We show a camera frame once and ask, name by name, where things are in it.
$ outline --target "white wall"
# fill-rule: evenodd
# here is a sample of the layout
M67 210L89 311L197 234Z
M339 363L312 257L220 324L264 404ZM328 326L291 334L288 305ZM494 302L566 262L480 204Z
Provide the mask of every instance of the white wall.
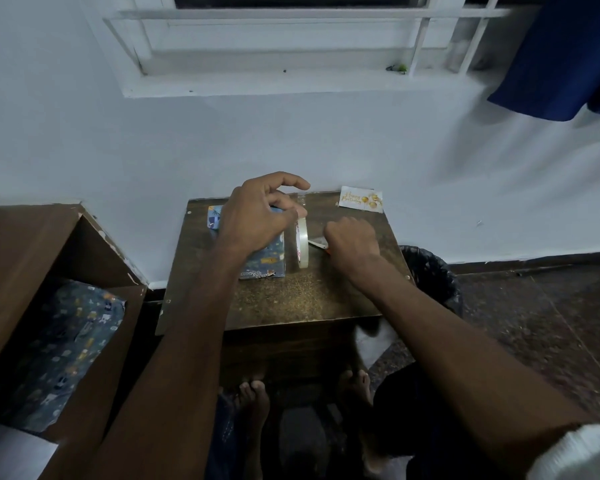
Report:
M188 198L277 169L381 189L398 241L449 262L600 250L600 117L484 97L126 100L77 0L0 0L0 202L83 200L151 282Z

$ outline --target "person's left arm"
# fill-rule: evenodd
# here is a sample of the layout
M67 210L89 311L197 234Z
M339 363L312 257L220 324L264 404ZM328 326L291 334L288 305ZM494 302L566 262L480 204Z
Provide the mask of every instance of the person's left arm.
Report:
M160 346L96 453L88 479L201 479L214 426L224 323L252 252L264 248L304 208L278 191L309 183L277 172L236 187L220 218L219 237L197 277L186 310ZM275 213L269 205L284 212Z

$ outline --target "tape strip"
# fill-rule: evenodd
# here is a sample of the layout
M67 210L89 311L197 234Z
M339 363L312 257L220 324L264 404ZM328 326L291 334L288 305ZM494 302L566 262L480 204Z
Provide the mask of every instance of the tape strip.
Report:
M296 221L296 247L300 269L309 267L309 234L306 231L306 219Z

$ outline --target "black trash bag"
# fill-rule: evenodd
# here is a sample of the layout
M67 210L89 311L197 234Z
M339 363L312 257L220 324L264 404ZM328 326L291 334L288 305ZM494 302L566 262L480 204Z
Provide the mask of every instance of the black trash bag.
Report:
M400 250L418 289L462 318L462 293L456 275L447 263L416 246L400 246Z

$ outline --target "tile grout line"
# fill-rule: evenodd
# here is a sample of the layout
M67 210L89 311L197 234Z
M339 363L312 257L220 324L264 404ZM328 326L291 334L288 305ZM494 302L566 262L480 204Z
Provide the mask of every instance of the tile grout line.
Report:
M571 327L570 323L567 321L567 319L564 317L564 315L562 313L560 313L560 310L558 310L558 307L555 306L555 303L553 302L553 300L551 298L549 298L549 295L547 295L546 291L544 291L544 288L542 288L542 286L540 286L540 284L538 282L536 282L536 280L534 279L533 276L529 276L529 278L531 278L531 281L534 282L534 284L542 292L542 294L544 295L544 297L547 298L547 300L549 301L549 303L551 303L553 311L555 311L560 316L560 318L562 319L562 321L564 322L564 324L567 325L568 329L576 337L576 339L578 340L578 342L580 343L580 345L582 346L582 348L589 354L589 356L593 359L593 362L595 362L596 365L598 366L598 368L600 369L600 362L598 362L598 359L596 359L596 357L591 353L591 351L589 350L589 348L587 347L587 345L582 341L582 339L580 338L580 336Z

